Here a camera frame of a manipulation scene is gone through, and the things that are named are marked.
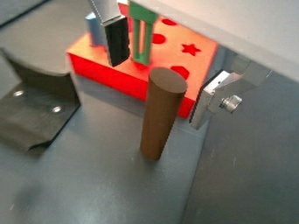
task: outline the red box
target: red box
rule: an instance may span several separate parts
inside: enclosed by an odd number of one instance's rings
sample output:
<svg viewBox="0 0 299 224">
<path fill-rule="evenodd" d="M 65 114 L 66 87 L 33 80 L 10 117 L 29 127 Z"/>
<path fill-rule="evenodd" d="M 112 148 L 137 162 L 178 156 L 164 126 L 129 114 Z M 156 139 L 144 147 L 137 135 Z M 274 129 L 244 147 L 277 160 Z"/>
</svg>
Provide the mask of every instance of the red box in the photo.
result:
<svg viewBox="0 0 299 224">
<path fill-rule="evenodd" d="M 150 64 L 142 66 L 129 58 L 112 67 L 102 46 L 89 46 L 85 34 L 67 49 L 69 61 L 75 74 L 100 82 L 120 92 L 145 100 L 148 74 L 153 67 L 168 67 L 188 83 L 178 116 L 186 118 L 209 70 L 217 43 L 198 33 L 160 17 L 153 25 Z"/>
</svg>

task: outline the dark gray table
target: dark gray table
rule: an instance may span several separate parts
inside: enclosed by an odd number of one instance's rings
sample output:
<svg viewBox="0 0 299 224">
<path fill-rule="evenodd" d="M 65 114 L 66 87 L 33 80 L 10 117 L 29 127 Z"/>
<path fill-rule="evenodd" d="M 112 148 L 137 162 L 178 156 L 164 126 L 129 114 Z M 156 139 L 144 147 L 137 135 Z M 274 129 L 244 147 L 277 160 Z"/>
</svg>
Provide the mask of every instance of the dark gray table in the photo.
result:
<svg viewBox="0 0 299 224">
<path fill-rule="evenodd" d="M 0 30 L 0 46 L 65 72 L 65 49 L 86 30 L 86 1 L 51 0 Z M 0 96 L 15 85 L 0 60 Z M 144 103 L 73 75 L 81 108 L 50 148 L 29 155 L 0 143 L 0 223 L 174 224 L 205 128 L 177 118 L 161 160 L 138 152 Z"/>
</svg>

